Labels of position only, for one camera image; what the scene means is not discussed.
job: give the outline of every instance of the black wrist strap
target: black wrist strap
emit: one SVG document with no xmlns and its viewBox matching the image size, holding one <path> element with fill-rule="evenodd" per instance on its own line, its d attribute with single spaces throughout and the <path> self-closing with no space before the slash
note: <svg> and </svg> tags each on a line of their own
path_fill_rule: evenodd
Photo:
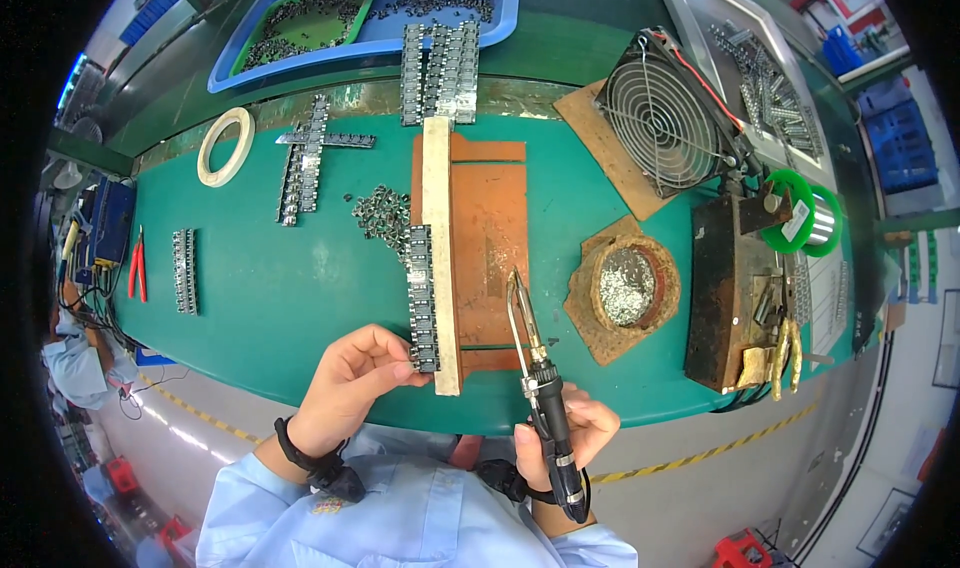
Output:
<svg viewBox="0 0 960 568">
<path fill-rule="evenodd" d="M 522 502 L 527 497 L 539 502 L 557 504 L 553 491 L 535 491 L 527 484 L 526 478 L 506 459 L 488 459 L 476 467 L 477 476 L 486 485 L 507 496 L 512 502 Z"/>
<path fill-rule="evenodd" d="M 336 449 L 320 457 L 310 457 L 290 441 L 287 433 L 287 423 L 290 418 L 277 418 L 273 422 L 276 430 L 276 440 L 290 463 L 302 470 L 306 470 L 306 481 L 334 497 L 348 502 L 360 502 L 366 496 L 367 490 L 363 481 L 357 476 L 353 468 L 345 466 L 340 452 L 347 445 L 347 440 L 340 441 Z"/>
</svg>

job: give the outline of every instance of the fingernail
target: fingernail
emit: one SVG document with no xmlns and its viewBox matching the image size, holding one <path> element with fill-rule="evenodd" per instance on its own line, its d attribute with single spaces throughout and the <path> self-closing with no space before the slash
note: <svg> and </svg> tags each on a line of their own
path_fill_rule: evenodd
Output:
<svg viewBox="0 0 960 568">
<path fill-rule="evenodd" d="M 398 363 L 393 367 L 393 375 L 396 376 L 398 381 L 402 381 L 413 373 L 414 364 L 410 363 L 409 361 Z"/>
<path fill-rule="evenodd" d="M 520 424 L 516 424 L 513 426 L 513 437 L 519 442 L 522 442 L 522 443 L 532 442 L 533 437 L 531 436 L 531 434 L 532 432 L 530 432 L 530 429 L 526 428 L 525 426 L 522 426 Z"/>
</svg>

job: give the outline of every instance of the striped yellow floor tape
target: striped yellow floor tape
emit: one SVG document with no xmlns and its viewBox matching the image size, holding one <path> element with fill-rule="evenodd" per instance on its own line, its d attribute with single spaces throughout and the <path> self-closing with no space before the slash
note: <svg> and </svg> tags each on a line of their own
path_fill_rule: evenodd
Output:
<svg viewBox="0 0 960 568">
<path fill-rule="evenodd" d="M 145 376 L 142 375 L 142 374 L 140 375 L 140 379 L 142 379 L 143 382 L 146 382 L 147 384 L 149 384 L 150 387 L 151 387 L 153 390 L 155 390 L 157 393 L 162 394 L 164 397 L 166 397 L 167 399 L 169 399 L 169 400 L 172 401 L 173 403 L 177 404 L 178 406 L 186 409 L 187 411 L 189 411 L 189 412 L 192 413 L 193 415 L 197 416 L 197 417 L 200 418 L 201 420 L 204 420 L 205 422 L 210 422 L 210 424 L 212 424 L 213 426 L 217 427 L 218 429 L 220 429 L 220 430 L 226 430 L 226 431 L 229 432 L 230 434 L 233 434 L 234 436 L 238 436 L 238 437 L 240 437 L 240 438 L 242 438 L 242 439 L 244 439 L 244 440 L 247 440 L 247 441 L 249 441 L 249 442 L 251 442 L 251 443 L 254 443 L 255 445 L 259 445 L 260 443 L 263 442 L 263 439 L 260 438 L 260 437 L 258 437 L 258 436 L 256 436 L 255 434 L 250 434 L 249 432 L 246 432 L 246 431 L 244 431 L 244 430 L 240 430 L 240 429 L 234 428 L 233 426 L 227 424 L 226 422 L 214 418 L 213 416 L 211 416 L 210 414 L 206 413 L 205 411 L 200 411 L 200 410 L 197 409 L 196 407 L 191 406 L 190 404 L 186 403 L 186 401 L 184 401 L 183 399 L 180 399 L 180 398 L 172 395 L 169 391 L 167 391 L 166 389 L 162 388 L 161 386 L 158 386 L 155 382 L 151 381 L 150 379 L 148 379 L 147 377 L 145 377 Z"/>
<path fill-rule="evenodd" d="M 156 392 L 158 392 L 159 394 L 162 394 L 164 397 L 169 399 L 174 404 L 186 409 L 187 411 L 194 414 L 201 420 L 210 422 L 210 424 L 217 427 L 218 429 L 226 430 L 230 434 L 233 434 L 234 436 L 238 436 L 256 445 L 259 445 L 260 443 L 263 442 L 263 439 L 259 438 L 255 434 L 250 434 L 249 432 L 246 432 L 244 430 L 234 428 L 233 426 L 227 424 L 226 422 L 222 420 L 218 420 L 217 418 L 211 416 L 205 411 L 200 411 L 196 407 L 191 406 L 190 404 L 186 403 L 186 401 L 171 394 L 169 391 L 157 385 L 155 382 L 151 381 L 146 376 L 141 374 L 140 378 L 143 380 L 143 382 L 146 382 L 147 384 L 149 384 L 150 387 L 153 388 Z M 754 432 L 753 434 L 748 434 L 747 436 L 744 436 L 743 438 L 740 438 L 732 443 L 728 443 L 720 447 L 714 447 L 713 449 L 704 451 L 702 454 L 690 455 L 689 457 L 684 457 L 682 459 L 675 459 L 674 461 L 658 464 L 656 466 L 647 466 L 646 468 L 639 468 L 637 470 L 628 470 L 626 472 L 610 472 L 607 474 L 591 475 L 590 482 L 592 484 L 606 484 L 608 482 L 616 482 L 617 480 L 624 480 L 626 478 L 643 477 L 643 476 L 648 476 L 657 472 L 666 472 L 667 470 L 676 470 L 677 468 L 681 468 L 683 466 L 689 466 L 690 464 L 697 463 L 698 461 L 703 461 L 708 457 L 713 457 L 714 455 L 723 454 L 730 451 L 731 449 L 736 449 L 737 447 L 746 445 L 751 441 L 756 441 L 766 436 L 767 434 L 770 434 L 771 432 L 774 432 L 776 430 L 779 430 L 787 426 L 788 424 L 792 424 L 796 422 L 800 418 L 803 418 L 804 416 L 808 415 L 811 411 L 813 411 L 816 408 L 817 408 L 817 404 L 813 403 L 810 406 L 808 406 L 806 409 L 800 411 L 799 413 L 795 413 L 794 415 L 790 416 L 789 418 L 786 418 L 785 420 L 781 420 L 777 422 L 773 426 L 769 426 L 763 430 Z"/>
<path fill-rule="evenodd" d="M 801 411 L 800 413 L 795 413 L 789 418 L 785 420 L 781 420 L 780 422 L 777 422 L 773 426 L 767 427 L 763 430 L 760 430 L 759 432 L 754 432 L 753 434 L 748 434 L 747 436 L 744 436 L 743 438 L 740 438 L 732 443 L 729 443 L 728 445 L 714 447 L 713 449 L 704 451 L 702 454 L 690 455 L 690 457 L 684 457 L 683 459 L 675 459 L 674 461 L 658 464 L 656 466 L 647 466 L 646 468 L 639 468 L 638 470 L 628 470 L 626 472 L 610 472 L 608 474 L 590 475 L 590 483 L 606 484 L 607 482 L 625 480 L 626 478 L 645 477 L 645 476 L 654 474 L 656 472 L 666 472 L 667 470 L 676 470 L 677 468 L 681 468 L 683 466 L 689 466 L 690 464 L 697 463 L 698 461 L 703 461 L 708 457 L 713 457 L 714 455 L 725 453 L 731 449 L 736 449 L 741 445 L 746 445 L 751 441 L 756 441 L 757 439 L 762 438 L 775 430 L 780 430 L 784 426 L 796 422 L 797 420 L 799 420 L 800 418 L 803 418 L 804 416 L 806 416 L 816 408 L 817 408 L 817 404 L 814 403 L 811 406 L 804 409 L 803 411 Z"/>
</svg>

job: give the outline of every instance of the green tray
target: green tray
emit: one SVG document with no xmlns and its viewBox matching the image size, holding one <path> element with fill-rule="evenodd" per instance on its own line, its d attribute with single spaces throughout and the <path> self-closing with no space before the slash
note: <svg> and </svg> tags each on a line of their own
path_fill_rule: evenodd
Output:
<svg viewBox="0 0 960 568">
<path fill-rule="evenodd" d="M 263 12 L 263 15 L 260 16 L 259 22 L 256 23 L 256 27 L 253 29 L 253 33 L 246 38 L 246 43 L 244 43 L 243 48 L 240 50 L 240 54 L 237 55 L 236 61 L 233 62 L 233 68 L 230 69 L 230 76 L 236 76 L 237 74 L 241 73 L 243 65 L 247 61 L 247 55 L 250 53 L 251 47 L 263 37 L 263 27 L 267 22 L 267 17 L 270 16 L 270 14 L 272 14 L 274 10 L 281 5 L 297 1 L 299 0 L 276 0 L 270 5 L 270 7 L 267 8 L 267 11 Z M 350 29 L 346 34 L 346 38 L 343 40 L 343 43 L 340 46 L 349 45 L 356 40 L 357 36 L 360 34 L 360 27 L 363 26 L 363 23 L 367 17 L 367 12 L 370 10 L 370 6 L 373 3 L 374 0 L 364 0 L 363 5 L 360 6 L 360 12 L 357 13 L 357 17 L 353 20 L 353 24 L 350 26 Z M 343 32 L 341 28 L 341 22 L 334 14 L 329 16 L 318 16 L 316 14 L 311 14 L 308 16 L 297 16 L 296 18 L 285 20 L 276 30 L 284 39 L 294 45 L 313 47 L 320 42 L 329 42 L 335 40 L 341 34 L 341 32 Z M 301 36 L 301 33 L 306 33 L 310 38 L 304 39 Z M 320 50 L 320 47 L 315 47 L 313 50 Z"/>
</svg>

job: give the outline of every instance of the cooling fan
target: cooling fan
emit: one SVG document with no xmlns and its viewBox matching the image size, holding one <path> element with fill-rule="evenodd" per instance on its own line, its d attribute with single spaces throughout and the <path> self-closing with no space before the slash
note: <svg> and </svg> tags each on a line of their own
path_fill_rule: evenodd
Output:
<svg viewBox="0 0 960 568">
<path fill-rule="evenodd" d="M 636 34 L 596 105 L 660 198 L 760 173 L 740 123 L 662 29 Z"/>
</svg>

